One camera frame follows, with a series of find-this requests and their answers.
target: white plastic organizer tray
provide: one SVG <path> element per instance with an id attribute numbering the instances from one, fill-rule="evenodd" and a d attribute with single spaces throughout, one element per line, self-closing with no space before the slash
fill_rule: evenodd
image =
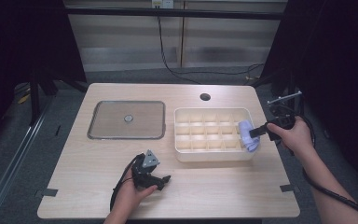
<path id="1" fill-rule="evenodd" d="M 238 123 L 248 119 L 245 108 L 177 108 L 174 111 L 176 158 L 179 161 L 248 161 Z"/>

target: wooden table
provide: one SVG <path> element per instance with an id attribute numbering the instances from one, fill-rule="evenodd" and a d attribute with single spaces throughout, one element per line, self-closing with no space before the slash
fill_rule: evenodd
<path id="1" fill-rule="evenodd" d="M 208 93 L 211 100 L 202 101 Z M 87 132 L 100 101 L 162 101 L 166 132 L 159 140 L 92 140 Z M 250 161 L 180 162 L 175 158 L 173 112 L 178 107 L 244 107 L 256 127 L 266 122 L 255 89 L 243 86 L 92 84 L 79 109 L 48 189 L 41 218 L 105 218 L 112 188 L 126 165 L 152 149 L 161 164 L 154 176 L 171 175 L 163 191 L 146 198 L 131 218 L 296 217 L 289 180 L 274 142 L 263 135 Z"/>

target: human arm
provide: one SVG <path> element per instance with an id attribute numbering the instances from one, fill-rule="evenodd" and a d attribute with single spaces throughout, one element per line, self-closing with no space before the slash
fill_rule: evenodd
<path id="1" fill-rule="evenodd" d="M 310 139 L 310 129 L 300 117 L 291 130 L 285 130 L 269 123 L 268 129 L 282 138 L 284 147 L 293 150 L 304 167 L 308 177 L 317 185 L 329 189 L 351 201 L 352 196 L 338 183 L 317 154 Z M 358 223 L 358 212 L 315 188 L 311 188 L 322 223 Z"/>
<path id="2" fill-rule="evenodd" d="M 141 201 L 151 195 L 157 186 L 151 186 L 147 189 L 138 190 L 133 184 L 131 169 L 124 176 L 124 182 L 121 185 L 115 199 L 112 211 L 107 216 L 104 224 L 124 224 L 131 212 L 135 210 Z"/>

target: wall outlet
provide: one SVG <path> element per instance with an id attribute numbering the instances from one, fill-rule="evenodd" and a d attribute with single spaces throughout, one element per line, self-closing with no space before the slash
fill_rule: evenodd
<path id="1" fill-rule="evenodd" d="M 162 0 L 152 0 L 152 8 L 162 8 Z"/>
<path id="2" fill-rule="evenodd" d="M 162 8 L 173 8 L 173 0 L 162 0 Z"/>

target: human hand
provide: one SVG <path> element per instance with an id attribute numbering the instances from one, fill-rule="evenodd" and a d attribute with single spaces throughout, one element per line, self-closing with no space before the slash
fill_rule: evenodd
<path id="1" fill-rule="evenodd" d="M 157 188 L 158 186 L 154 185 L 147 189 L 137 189 L 133 184 L 132 171 L 129 169 L 123 178 L 123 183 L 117 193 L 112 211 L 104 223 L 125 223 L 131 212 L 139 206 L 141 201 L 151 195 Z"/>
<path id="2" fill-rule="evenodd" d="M 301 117 L 296 117 L 295 126 L 291 130 L 285 130 L 273 123 L 267 124 L 267 128 L 279 135 L 283 146 L 293 150 L 299 159 L 302 159 L 307 152 L 314 151 L 310 128 Z"/>

